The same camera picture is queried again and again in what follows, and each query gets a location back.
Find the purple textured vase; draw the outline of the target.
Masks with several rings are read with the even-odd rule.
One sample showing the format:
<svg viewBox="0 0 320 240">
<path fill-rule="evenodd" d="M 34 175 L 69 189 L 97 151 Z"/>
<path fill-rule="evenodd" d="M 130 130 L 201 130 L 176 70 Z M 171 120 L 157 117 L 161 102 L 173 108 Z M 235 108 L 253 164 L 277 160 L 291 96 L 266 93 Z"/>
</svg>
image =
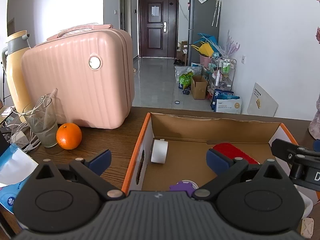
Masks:
<svg viewBox="0 0 320 240">
<path fill-rule="evenodd" d="M 317 112 L 309 125 L 309 133 L 315 140 L 320 139 L 320 96 L 316 102 Z"/>
</svg>

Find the pink cube plug adapter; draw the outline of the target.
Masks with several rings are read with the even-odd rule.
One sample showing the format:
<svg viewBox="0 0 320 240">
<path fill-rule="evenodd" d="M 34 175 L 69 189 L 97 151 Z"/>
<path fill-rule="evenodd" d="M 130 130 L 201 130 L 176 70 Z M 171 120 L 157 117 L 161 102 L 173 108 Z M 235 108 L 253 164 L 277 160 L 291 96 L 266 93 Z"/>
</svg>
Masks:
<svg viewBox="0 0 320 240">
<path fill-rule="evenodd" d="M 313 218 L 303 218 L 300 224 L 300 235 L 306 239 L 313 236 L 314 220 Z"/>
</svg>

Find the red white lint brush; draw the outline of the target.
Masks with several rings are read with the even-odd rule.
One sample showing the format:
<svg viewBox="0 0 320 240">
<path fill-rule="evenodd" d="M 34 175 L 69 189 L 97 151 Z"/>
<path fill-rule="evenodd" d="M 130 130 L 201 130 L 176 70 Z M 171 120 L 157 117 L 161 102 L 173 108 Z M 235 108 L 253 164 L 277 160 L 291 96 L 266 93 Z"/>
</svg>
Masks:
<svg viewBox="0 0 320 240">
<path fill-rule="evenodd" d="M 217 152 L 223 154 L 225 157 L 229 159 L 234 159 L 236 157 L 241 157 L 249 162 L 249 164 L 259 164 L 258 161 L 247 155 L 245 152 L 240 150 L 239 148 L 235 147 L 234 145 L 228 143 L 228 142 L 223 142 L 220 144 L 216 144 L 213 147 L 214 150 Z"/>
</svg>

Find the orange fruit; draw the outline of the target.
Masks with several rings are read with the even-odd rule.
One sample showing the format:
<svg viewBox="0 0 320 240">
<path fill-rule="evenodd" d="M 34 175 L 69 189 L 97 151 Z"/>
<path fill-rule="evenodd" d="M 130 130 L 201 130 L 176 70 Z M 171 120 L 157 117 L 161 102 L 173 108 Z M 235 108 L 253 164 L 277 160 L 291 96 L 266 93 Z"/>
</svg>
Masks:
<svg viewBox="0 0 320 240">
<path fill-rule="evenodd" d="M 62 124 L 56 133 L 58 145 L 64 150 L 73 150 L 82 141 L 82 132 L 78 125 L 74 123 Z"/>
</svg>

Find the purple round object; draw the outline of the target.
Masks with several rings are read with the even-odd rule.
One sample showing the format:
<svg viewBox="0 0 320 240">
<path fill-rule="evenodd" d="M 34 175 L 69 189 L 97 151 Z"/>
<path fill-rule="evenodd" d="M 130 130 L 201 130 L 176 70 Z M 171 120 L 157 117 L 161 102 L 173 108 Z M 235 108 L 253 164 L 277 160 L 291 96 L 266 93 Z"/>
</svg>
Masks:
<svg viewBox="0 0 320 240">
<path fill-rule="evenodd" d="M 181 180 L 174 185 L 169 186 L 169 191 L 184 191 L 189 197 L 197 190 L 199 186 L 192 180 Z"/>
</svg>

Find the white leaning board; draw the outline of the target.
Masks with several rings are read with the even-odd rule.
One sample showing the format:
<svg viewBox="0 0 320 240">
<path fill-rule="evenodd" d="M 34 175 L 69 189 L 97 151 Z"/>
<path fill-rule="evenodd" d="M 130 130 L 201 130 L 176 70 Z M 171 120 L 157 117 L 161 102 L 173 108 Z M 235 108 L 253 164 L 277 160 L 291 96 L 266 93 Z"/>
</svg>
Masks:
<svg viewBox="0 0 320 240">
<path fill-rule="evenodd" d="M 254 84 L 247 114 L 274 117 L 278 103 L 258 84 Z"/>
</svg>

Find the clear glass cup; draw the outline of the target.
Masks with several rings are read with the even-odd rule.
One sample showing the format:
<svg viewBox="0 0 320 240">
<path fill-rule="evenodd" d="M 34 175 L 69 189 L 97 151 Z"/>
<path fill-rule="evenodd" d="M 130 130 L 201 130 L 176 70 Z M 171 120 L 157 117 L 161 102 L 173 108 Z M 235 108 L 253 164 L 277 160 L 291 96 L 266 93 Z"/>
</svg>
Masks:
<svg viewBox="0 0 320 240">
<path fill-rule="evenodd" d="M 54 95 L 55 88 L 50 94 L 41 96 L 35 103 L 31 102 L 23 109 L 22 115 L 31 131 L 36 134 L 45 148 L 51 148 L 57 144 L 56 133 L 58 129 Z"/>
</svg>

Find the red cardboard box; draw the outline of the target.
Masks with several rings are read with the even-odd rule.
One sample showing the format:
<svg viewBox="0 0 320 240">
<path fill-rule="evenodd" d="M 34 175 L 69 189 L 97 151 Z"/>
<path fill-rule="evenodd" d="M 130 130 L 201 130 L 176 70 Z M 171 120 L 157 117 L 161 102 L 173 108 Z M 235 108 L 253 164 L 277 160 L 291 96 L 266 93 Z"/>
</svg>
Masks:
<svg viewBox="0 0 320 240">
<path fill-rule="evenodd" d="M 168 142 L 164 164 L 151 162 L 155 139 Z M 181 180 L 192 180 L 202 186 L 216 177 L 206 162 L 207 151 L 216 144 L 228 142 L 262 164 L 272 157 L 271 144 L 275 139 L 298 143 L 281 121 L 148 113 L 133 150 L 122 191 L 167 191 L 170 185 Z"/>
</svg>

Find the blue white paper box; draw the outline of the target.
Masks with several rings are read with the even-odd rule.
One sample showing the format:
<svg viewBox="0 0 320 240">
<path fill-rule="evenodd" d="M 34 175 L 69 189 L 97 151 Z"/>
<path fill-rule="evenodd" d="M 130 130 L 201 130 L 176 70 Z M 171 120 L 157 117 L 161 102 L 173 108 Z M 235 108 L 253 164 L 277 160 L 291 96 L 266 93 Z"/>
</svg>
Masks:
<svg viewBox="0 0 320 240">
<path fill-rule="evenodd" d="M 242 99 L 233 91 L 216 88 L 210 106 L 217 113 L 241 114 Z"/>
</svg>

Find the white tape roll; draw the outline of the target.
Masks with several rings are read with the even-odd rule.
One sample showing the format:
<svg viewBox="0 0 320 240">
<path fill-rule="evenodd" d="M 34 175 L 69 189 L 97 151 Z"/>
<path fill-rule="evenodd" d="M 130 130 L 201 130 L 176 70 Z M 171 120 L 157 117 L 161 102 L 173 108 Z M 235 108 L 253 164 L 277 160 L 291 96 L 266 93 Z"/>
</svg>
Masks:
<svg viewBox="0 0 320 240">
<path fill-rule="evenodd" d="M 151 162 L 156 164 L 164 164 L 167 157 L 168 142 L 164 139 L 153 141 L 151 152 Z"/>
</svg>

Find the metal storage trolley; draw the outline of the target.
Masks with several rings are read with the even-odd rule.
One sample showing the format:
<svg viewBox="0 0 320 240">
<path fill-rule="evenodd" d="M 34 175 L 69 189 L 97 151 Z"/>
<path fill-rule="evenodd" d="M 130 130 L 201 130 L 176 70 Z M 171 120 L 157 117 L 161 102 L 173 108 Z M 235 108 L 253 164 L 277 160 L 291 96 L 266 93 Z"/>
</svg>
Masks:
<svg viewBox="0 0 320 240">
<path fill-rule="evenodd" d="M 235 72 L 236 59 L 213 57 L 208 64 L 209 67 L 209 85 L 211 89 L 220 89 L 231 91 Z"/>
</svg>

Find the dried pink roses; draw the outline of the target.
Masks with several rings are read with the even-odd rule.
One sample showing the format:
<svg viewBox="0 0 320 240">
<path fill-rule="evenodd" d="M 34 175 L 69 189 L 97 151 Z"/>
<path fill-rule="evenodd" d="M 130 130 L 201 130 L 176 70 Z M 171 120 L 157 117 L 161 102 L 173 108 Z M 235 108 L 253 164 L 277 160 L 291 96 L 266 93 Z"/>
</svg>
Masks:
<svg viewBox="0 0 320 240">
<path fill-rule="evenodd" d="M 316 32 L 316 40 L 320 44 L 320 27 L 317 27 L 317 32 Z"/>
</svg>

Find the small brown cardboard box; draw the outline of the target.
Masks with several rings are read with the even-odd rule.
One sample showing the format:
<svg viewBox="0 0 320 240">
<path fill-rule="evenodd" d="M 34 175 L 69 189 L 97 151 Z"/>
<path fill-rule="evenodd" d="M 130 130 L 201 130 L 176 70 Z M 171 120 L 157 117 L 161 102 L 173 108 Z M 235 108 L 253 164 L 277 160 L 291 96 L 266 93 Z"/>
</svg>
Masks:
<svg viewBox="0 0 320 240">
<path fill-rule="evenodd" d="M 195 100 L 204 100 L 206 98 L 208 82 L 200 75 L 194 75 L 191 80 L 191 93 Z"/>
</svg>

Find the grey refrigerator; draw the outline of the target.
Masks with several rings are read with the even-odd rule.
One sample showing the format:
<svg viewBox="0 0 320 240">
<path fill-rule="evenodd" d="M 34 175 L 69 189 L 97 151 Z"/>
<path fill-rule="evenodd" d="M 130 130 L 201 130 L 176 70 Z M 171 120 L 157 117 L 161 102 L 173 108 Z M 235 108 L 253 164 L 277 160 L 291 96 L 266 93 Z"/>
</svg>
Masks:
<svg viewBox="0 0 320 240">
<path fill-rule="evenodd" d="M 199 33 L 208 34 L 219 39 L 219 24 L 216 20 L 212 25 L 216 0 L 189 0 L 189 26 L 188 26 L 188 65 L 199 63 L 199 52 L 191 46 L 199 45 Z"/>
</svg>

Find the dark brown entrance door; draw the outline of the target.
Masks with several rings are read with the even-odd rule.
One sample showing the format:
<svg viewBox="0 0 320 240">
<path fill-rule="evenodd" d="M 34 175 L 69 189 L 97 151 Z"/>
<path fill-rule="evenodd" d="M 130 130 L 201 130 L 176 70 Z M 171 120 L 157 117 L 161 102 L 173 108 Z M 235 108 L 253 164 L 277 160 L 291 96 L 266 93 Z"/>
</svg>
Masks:
<svg viewBox="0 0 320 240">
<path fill-rule="evenodd" d="M 138 0 L 140 57 L 175 58 L 178 0 Z"/>
</svg>

